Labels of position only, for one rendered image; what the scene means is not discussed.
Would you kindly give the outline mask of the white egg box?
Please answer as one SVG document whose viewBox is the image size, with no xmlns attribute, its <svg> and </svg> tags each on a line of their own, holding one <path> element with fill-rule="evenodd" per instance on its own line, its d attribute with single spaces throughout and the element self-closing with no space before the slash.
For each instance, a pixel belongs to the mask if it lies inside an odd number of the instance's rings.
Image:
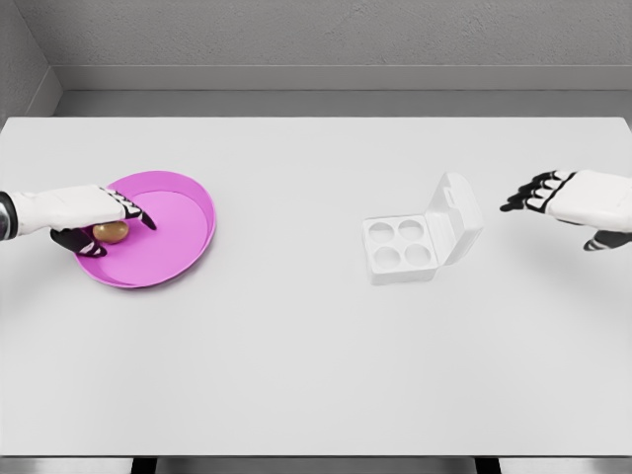
<svg viewBox="0 0 632 474">
<path fill-rule="evenodd" d="M 424 212 L 362 222 L 369 281 L 429 281 L 440 268 L 467 255 L 483 228 L 483 214 L 469 182 L 458 173 L 445 173 Z"/>
</svg>

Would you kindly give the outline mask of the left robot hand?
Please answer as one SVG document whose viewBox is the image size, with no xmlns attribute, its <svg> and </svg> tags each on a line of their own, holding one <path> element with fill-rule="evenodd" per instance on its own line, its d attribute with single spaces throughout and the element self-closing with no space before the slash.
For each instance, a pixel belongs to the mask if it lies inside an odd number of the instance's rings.
<svg viewBox="0 0 632 474">
<path fill-rule="evenodd" d="M 137 218 L 149 229 L 157 229 L 142 207 L 113 189 L 89 185 L 55 190 L 52 203 L 51 240 L 79 256 L 102 258 L 108 254 L 87 227 Z"/>
</svg>

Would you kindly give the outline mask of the brown egg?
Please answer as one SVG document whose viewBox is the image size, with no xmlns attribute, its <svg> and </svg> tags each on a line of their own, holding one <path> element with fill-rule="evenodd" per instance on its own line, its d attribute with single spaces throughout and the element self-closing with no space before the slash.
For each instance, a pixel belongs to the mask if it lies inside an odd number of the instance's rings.
<svg viewBox="0 0 632 474">
<path fill-rule="evenodd" d="M 97 241 L 114 245 L 126 239 L 129 226 L 124 221 L 97 224 L 92 227 L 92 233 Z"/>
</svg>

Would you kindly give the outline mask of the pink round plate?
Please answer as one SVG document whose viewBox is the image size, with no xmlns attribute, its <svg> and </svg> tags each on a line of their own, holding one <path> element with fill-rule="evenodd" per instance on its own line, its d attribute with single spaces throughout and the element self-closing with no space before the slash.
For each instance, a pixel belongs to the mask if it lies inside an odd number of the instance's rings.
<svg viewBox="0 0 632 474">
<path fill-rule="evenodd" d="M 208 191 L 194 179 L 168 171 L 146 171 L 120 178 L 108 187 L 140 205 L 155 222 L 137 219 L 122 242 L 108 245 L 103 258 L 75 258 L 92 279 L 121 288 L 165 282 L 186 271 L 204 253 L 216 228 Z"/>
</svg>

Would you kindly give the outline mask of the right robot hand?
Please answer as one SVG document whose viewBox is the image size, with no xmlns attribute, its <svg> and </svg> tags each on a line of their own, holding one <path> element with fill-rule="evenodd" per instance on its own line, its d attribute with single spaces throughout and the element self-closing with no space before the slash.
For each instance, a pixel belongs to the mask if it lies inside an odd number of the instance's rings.
<svg viewBox="0 0 632 474">
<path fill-rule="evenodd" d="M 587 252 L 632 244 L 632 178 L 591 170 L 541 173 L 518 188 L 500 211 L 530 210 L 595 230 Z"/>
</svg>

